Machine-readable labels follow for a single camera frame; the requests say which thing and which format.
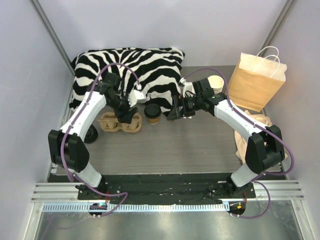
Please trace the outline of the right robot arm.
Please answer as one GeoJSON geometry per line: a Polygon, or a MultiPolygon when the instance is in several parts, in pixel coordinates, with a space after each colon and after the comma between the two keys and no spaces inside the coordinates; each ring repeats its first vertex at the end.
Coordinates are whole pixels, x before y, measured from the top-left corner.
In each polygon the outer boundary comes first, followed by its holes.
{"type": "Polygon", "coordinates": [[[285,158],[281,144],[281,130],[267,126],[235,106],[227,96],[215,93],[207,78],[188,82],[182,78],[178,86],[181,94],[172,97],[172,107],[167,120],[191,118],[203,110],[224,121],[247,143],[245,162],[226,179],[226,193],[233,198],[243,193],[248,184],[285,158]]]}

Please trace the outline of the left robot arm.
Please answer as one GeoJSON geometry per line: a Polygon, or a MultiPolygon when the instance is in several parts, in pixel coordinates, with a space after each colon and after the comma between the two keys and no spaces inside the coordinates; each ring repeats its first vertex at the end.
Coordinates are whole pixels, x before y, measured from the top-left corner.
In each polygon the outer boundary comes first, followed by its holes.
{"type": "Polygon", "coordinates": [[[92,82],[84,99],[71,118],[59,130],[51,130],[48,144],[51,162],[61,166],[72,181],[79,178],[89,187],[89,194],[100,200],[107,192],[102,175],[90,164],[85,137],[97,114],[105,106],[113,109],[120,123],[130,124],[138,109],[137,103],[146,98],[140,87],[122,94],[122,79],[107,73],[102,81],[92,82]]]}

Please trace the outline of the single paper cup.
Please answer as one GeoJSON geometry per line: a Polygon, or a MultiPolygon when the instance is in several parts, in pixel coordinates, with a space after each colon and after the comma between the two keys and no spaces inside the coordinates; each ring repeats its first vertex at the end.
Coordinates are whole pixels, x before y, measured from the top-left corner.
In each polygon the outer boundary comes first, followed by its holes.
{"type": "Polygon", "coordinates": [[[156,118],[147,118],[147,121],[152,124],[152,125],[155,125],[157,124],[159,121],[160,121],[160,117],[156,117],[156,118]]]}

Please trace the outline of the cardboard cup carrier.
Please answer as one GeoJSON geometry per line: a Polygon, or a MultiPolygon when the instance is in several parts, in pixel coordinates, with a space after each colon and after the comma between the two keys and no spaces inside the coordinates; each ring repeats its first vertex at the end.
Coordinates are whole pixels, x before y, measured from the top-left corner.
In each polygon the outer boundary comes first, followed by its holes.
{"type": "Polygon", "coordinates": [[[100,128],[104,132],[117,132],[119,130],[125,133],[137,133],[142,128],[142,116],[136,113],[130,124],[120,123],[114,112],[106,112],[98,119],[100,128]]]}

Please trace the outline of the brown paper bag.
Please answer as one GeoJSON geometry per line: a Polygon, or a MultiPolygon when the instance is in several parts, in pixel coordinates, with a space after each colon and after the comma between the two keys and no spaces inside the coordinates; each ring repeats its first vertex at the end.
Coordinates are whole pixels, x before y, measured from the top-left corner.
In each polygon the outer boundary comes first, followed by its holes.
{"type": "Polygon", "coordinates": [[[261,57],[241,53],[228,82],[228,96],[237,106],[262,111],[286,81],[287,65],[279,58],[279,49],[266,46],[262,50],[274,49],[274,54],[261,57]]]}

